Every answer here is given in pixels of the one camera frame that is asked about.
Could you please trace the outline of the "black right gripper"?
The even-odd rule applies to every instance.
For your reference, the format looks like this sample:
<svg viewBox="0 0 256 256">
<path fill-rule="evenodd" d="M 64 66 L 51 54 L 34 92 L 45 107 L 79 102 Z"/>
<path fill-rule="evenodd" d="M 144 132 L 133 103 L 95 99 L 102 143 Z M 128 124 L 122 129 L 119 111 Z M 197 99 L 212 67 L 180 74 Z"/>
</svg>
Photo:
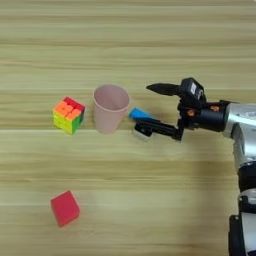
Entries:
<svg viewBox="0 0 256 256">
<path fill-rule="evenodd" d="M 154 83 L 147 89 L 160 95 L 179 95 L 179 85 L 168 83 Z M 136 119 L 134 130 L 145 138 L 150 138 L 154 133 L 171 137 L 180 141 L 185 129 L 206 129 L 222 132 L 225 128 L 225 114 L 229 101 L 203 102 L 198 106 L 180 101 L 177 109 L 180 113 L 178 128 L 162 123 L 155 119 Z"/>
</svg>

